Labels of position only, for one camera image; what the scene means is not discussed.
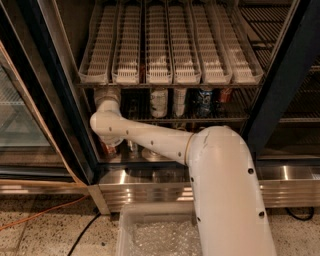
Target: stainless steel panel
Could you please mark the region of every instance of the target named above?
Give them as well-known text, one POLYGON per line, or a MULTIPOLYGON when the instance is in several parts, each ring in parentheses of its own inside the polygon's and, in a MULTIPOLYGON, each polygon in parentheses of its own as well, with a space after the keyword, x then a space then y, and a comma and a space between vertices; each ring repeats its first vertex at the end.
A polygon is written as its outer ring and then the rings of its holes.
MULTIPOLYGON (((320 206, 320 167, 271 166, 256 171, 267 208, 320 206)), ((111 212, 133 202, 193 200, 187 169, 113 170, 99 187, 111 212)))
POLYGON ((88 195, 84 186, 75 186, 62 182, 36 182, 36 181, 1 181, 0 194, 82 194, 88 195))

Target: beverage can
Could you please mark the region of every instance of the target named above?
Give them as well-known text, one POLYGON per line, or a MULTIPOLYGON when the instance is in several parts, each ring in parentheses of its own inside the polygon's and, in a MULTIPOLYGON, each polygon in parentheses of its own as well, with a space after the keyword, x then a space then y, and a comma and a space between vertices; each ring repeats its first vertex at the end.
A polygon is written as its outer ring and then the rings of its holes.
POLYGON ((198 89, 196 93, 196 116, 206 118, 209 117, 213 108, 213 90, 198 89))
POLYGON ((232 88, 223 88, 220 90, 220 95, 219 95, 219 102, 221 103, 227 103, 231 101, 232 98, 232 88))
POLYGON ((173 90, 173 112, 176 117, 184 115, 186 110, 187 89, 173 90))
POLYGON ((168 89, 150 90, 150 112, 155 118, 162 118, 168 111, 168 89))

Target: black cable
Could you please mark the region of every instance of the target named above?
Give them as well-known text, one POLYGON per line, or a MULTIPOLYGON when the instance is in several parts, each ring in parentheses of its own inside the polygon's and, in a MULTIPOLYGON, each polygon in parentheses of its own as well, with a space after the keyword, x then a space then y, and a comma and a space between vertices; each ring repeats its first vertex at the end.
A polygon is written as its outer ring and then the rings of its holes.
POLYGON ((87 226, 82 230, 82 232, 80 233, 80 235, 78 236, 77 240, 74 242, 72 248, 70 249, 68 256, 71 256, 74 249, 76 248, 77 244, 79 243, 79 241, 81 240, 82 236, 84 235, 84 233, 87 231, 87 229, 91 226, 91 224, 98 219, 101 216, 101 213, 99 212, 88 224, 87 226))
POLYGON ((296 220, 308 221, 308 220, 311 220, 314 216, 314 207, 309 207, 309 209, 310 209, 309 216, 305 218, 301 218, 301 217, 298 217, 297 215, 294 215, 289 208, 286 208, 286 211, 291 217, 295 218, 296 220))

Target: white container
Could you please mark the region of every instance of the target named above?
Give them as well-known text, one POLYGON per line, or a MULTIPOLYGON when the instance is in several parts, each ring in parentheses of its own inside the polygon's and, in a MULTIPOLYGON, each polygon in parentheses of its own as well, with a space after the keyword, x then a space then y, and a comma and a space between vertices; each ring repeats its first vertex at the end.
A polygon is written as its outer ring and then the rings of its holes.
POLYGON ((200 256, 192 202, 127 204, 120 215, 116 256, 200 256))

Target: refrigerator shelf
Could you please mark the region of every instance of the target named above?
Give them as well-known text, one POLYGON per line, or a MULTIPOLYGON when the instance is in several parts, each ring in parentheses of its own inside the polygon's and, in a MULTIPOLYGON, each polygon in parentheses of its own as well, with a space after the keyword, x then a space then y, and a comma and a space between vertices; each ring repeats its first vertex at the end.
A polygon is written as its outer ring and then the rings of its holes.
POLYGON ((217 16, 212 3, 191 4, 195 26, 195 41, 202 70, 202 81, 206 84, 229 84, 231 66, 221 42, 217 16))
POLYGON ((233 70, 233 82, 259 84, 263 71, 245 36, 239 10, 235 7, 227 11, 223 5, 213 7, 219 18, 221 37, 233 70))
POLYGON ((135 85, 140 82, 141 2, 121 1, 112 66, 113 83, 135 85))
POLYGON ((194 43, 192 17, 188 2, 168 1, 174 83, 200 83, 201 70, 194 43))
POLYGON ((79 68, 83 83, 108 83, 115 43, 116 2, 96 4, 89 27, 89 40, 79 68))
POLYGON ((172 83, 169 29, 165 2, 145 3, 146 82, 154 85, 172 83))

